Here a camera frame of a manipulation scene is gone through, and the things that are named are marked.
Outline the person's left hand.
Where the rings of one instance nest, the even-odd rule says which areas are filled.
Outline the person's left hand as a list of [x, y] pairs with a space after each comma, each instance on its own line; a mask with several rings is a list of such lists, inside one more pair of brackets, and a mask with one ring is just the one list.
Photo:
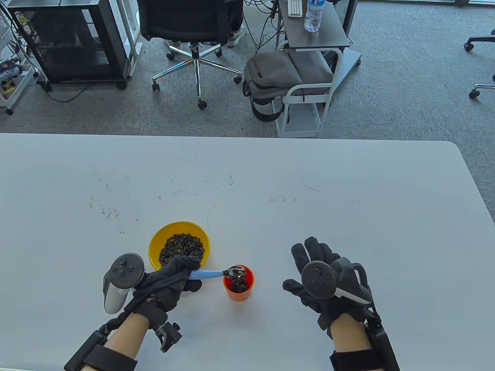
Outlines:
[[167, 322], [168, 312], [177, 306], [184, 291], [200, 290], [202, 282], [189, 279], [191, 272], [199, 268], [200, 258], [175, 256], [169, 264], [148, 274], [124, 308], [124, 313], [139, 314], [150, 322], [150, 328], [157, 329]]

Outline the person's right hand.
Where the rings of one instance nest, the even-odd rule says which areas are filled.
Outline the person's right hand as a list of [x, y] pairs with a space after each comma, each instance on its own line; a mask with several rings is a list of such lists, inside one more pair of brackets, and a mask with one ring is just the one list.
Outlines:
[[377, 315], [367, 276], [359, 263], [333, 253], [329, 246], [315, 237], [291, 249], [301, 282], [283, 281], [283, 290], [297, 296], [302, 304], [319, 314], [318, 325], [329, 330], [342, 314], [370, 326], [377, 326]]

